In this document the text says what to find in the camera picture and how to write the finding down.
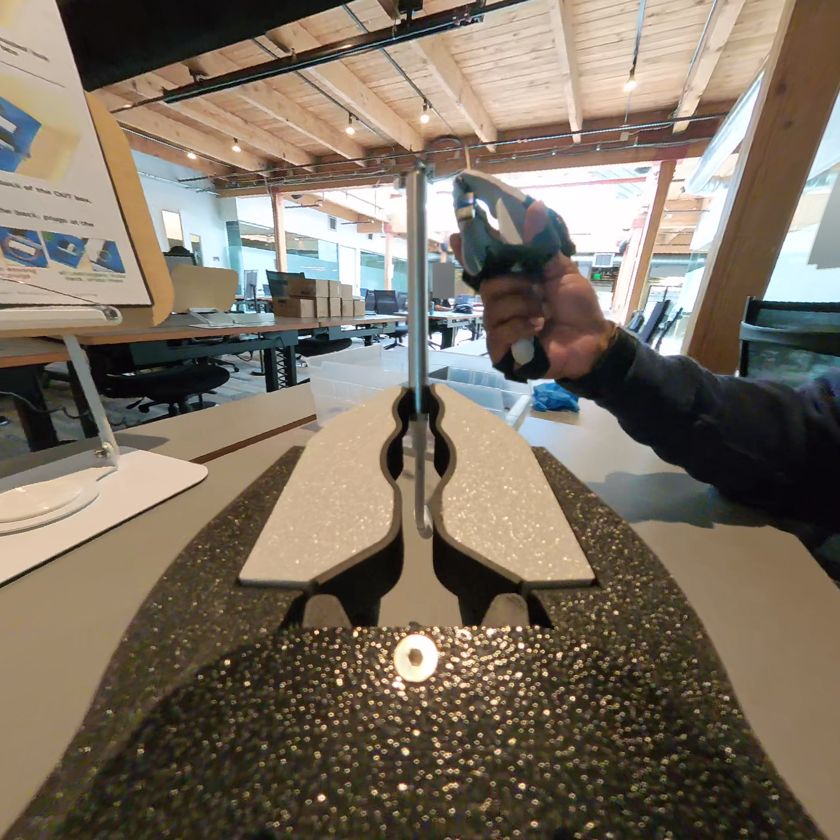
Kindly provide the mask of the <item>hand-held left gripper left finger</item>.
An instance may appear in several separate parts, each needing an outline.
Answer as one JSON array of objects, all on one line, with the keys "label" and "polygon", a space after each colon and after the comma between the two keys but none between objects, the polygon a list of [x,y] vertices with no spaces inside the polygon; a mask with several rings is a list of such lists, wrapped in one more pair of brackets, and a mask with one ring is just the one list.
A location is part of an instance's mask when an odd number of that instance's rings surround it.
[{"label": "hand-held left gripper left finger", "polygon": [[333,595],[379,615],[403,572],[403,469],[410,395],[394,385],[309,439],[238,575],[242,585]]}]

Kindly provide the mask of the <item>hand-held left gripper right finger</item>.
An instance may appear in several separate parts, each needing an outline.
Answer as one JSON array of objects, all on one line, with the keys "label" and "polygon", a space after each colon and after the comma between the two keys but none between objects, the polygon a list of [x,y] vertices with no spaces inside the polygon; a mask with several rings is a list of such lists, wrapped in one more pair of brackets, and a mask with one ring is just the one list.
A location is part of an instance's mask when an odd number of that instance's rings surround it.
[{"label": "hand-held left gripper right finger", "polygon": [[449,385],[430,389],[437,579],[461,615],[504,594],[589,587],[596,575],[526,439]]}]

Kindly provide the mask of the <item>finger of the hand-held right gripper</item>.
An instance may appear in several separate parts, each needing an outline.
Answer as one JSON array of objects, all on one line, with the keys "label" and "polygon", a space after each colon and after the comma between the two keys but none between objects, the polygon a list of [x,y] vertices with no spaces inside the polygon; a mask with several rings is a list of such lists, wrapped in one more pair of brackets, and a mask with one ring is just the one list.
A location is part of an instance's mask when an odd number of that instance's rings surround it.
[{"label": "finger of the hand-held right gripper", "polygon": [[[529,197],[517,187],[505,183],[494,175],[465,169],[459,174],[459,180],[473,188],[476,195],[476,217],[484,211],[488,229],[495,230],[501,242],[508,245],[524,245],[524,227],[528,213]],[[467,236],[468,225],[460,232]]]},{"label": "finger of the hand-held right gripper", "polygon": [[485,213],[479,210],[479,217],[468,225],[467,236],[461,237],[461,264],[466,275],[478,279],[490,277],[491,270],[498,270],[504,259],[511,255],[511,248],[520,245],[508,245],[501,242],[495,230],[483,225]]}]

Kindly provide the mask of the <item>clear plastic bin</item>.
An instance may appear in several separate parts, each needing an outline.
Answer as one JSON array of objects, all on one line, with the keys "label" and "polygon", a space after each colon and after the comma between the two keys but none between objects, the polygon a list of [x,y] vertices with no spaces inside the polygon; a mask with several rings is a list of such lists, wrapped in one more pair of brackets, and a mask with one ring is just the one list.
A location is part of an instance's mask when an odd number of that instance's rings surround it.
[{"label": "clear plastic bin", "polygon": [[[532,387],[506,380],[487,356],[429,350],[428,375],[488,412],[519,428],[532,406]],[[406,348],[361,347],[328,353],[308,361],[311,393],[320,424],[349,411],[376,393],[407,386]]]}]

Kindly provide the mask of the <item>person's right forearm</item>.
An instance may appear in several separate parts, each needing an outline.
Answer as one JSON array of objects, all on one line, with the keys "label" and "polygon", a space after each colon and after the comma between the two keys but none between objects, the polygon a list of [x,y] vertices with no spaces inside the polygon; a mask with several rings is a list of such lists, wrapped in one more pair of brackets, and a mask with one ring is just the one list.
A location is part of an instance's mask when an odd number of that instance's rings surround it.
[{"label": "person's right forearm", "polygon": [[798,531],[838,583],[838,370],[800,387],[713,374],[606,322],[559,360],[564,386],[664,461]]}]

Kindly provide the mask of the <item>person's right hand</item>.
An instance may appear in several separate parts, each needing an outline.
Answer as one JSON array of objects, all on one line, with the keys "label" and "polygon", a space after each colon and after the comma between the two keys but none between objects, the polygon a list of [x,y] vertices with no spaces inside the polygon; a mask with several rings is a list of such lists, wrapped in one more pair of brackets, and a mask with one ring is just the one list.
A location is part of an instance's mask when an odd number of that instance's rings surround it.
[{"label": "person's right hand", "polygon": [[544,354],[540,379],[565,383],[574,392],[604,390],[632,366],[632,344],[605,318],[591,284],[561,252],[538,279],[523,270],[496,274],[480,282],[479,295],[490,360],[510,380],[537,379],[522,374],[527,363],[513,358],[518,342]]}]

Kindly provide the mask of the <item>blue cloth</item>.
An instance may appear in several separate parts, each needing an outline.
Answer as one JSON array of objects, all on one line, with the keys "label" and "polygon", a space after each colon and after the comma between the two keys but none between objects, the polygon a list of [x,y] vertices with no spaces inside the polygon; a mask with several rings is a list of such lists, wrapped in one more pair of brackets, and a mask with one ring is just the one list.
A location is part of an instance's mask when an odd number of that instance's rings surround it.
[{"label": "blue cloth", "polygon": [[539,413],[574,413],[580,411],[580,398],[558,383],[543,382],[532,388],[532,410]]}]

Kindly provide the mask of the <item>long white office table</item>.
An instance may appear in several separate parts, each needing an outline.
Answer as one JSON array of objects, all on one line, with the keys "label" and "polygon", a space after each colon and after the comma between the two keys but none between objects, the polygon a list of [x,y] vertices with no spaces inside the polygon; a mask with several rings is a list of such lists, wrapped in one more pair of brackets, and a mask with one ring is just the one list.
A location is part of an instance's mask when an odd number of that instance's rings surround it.
[{"label": "long white office table", "polygon": [[428,333],[432,335],[439,333],[440,342],[435,344],[429,339],[430,344],[440,350],[449,350],[457,344],[459,330],[467,330],[470,340],[478,340],[484,332],[483,307],[474,308],[472,312],[458,311],[432,311],[428,314]]}]

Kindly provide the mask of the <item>wooden top office desk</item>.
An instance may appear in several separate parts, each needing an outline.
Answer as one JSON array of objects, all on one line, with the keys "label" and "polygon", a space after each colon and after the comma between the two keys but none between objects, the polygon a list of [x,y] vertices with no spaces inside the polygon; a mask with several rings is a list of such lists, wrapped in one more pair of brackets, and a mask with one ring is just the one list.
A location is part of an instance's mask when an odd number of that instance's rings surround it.
[{"label": "wooden top office desk", "polygon": [[258,351],[262,354],[266,391],[275,392],[298,383],[296,348],[301,338],[369,339],[405,320],[406,316],[379,314],[350,318],[283,318],[266,314],[250,324],[206,329],[165,322],[147,329],[82,333],[77,340],[95,358],[126,361],[131,370]]}]

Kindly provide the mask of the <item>stack of cardboard boxes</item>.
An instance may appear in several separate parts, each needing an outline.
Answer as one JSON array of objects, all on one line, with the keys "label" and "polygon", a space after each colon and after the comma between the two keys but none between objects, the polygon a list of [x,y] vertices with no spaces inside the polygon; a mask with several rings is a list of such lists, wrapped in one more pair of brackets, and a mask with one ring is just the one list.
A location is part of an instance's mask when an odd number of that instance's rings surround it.
[{"label": "stack of cardboard boxes", "polygon": [[267,272],[272,310],[289,319],[360,318],[362,298],[351,285],[337,280],[312,279],[303,274]]}]

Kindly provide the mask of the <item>beige document stand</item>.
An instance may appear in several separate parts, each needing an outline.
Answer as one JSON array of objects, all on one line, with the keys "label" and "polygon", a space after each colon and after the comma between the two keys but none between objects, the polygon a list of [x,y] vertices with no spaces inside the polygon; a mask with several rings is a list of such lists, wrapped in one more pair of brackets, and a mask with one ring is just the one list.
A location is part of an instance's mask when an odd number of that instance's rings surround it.
[{"label": "beige document stand", "polygon": [[172,312],[162,327],[265,326],[275,318],[270,313],[232,312],[238,287],[238,274],[232,269],[178,265],[171,270],[174,290]]}]

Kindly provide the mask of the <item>black mesh office chair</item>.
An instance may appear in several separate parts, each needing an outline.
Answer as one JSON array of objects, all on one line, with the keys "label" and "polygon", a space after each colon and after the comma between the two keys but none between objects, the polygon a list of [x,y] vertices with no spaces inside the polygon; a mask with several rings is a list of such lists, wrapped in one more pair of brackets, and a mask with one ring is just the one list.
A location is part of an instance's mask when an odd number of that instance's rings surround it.
[{"label": "black mesh office chair", "polygon": [[750,297],[739,331],[738,374],[792,386],[839,372],[839,304]]}]

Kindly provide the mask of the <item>printed instruction sheet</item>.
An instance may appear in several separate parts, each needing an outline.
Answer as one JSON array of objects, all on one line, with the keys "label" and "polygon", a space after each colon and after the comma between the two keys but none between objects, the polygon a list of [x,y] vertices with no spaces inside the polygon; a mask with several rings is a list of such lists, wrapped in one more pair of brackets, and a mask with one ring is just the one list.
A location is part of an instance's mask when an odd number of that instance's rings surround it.
[{"label": "printed instruction sheet", "polygon": [[1,301],[145,306],[57,2],[1,2]]}]

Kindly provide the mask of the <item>wooden support post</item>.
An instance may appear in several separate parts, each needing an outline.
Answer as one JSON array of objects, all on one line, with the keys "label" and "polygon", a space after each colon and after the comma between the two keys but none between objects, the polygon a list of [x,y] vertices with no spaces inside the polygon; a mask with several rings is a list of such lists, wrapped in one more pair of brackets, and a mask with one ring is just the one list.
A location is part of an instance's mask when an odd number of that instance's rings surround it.
[{"label": "wooden support post", "polygon": [[838,1],[784,6],[683,343],[713,372],[736,370],[745,302],[769,285],[833,111],[838,29]]}]

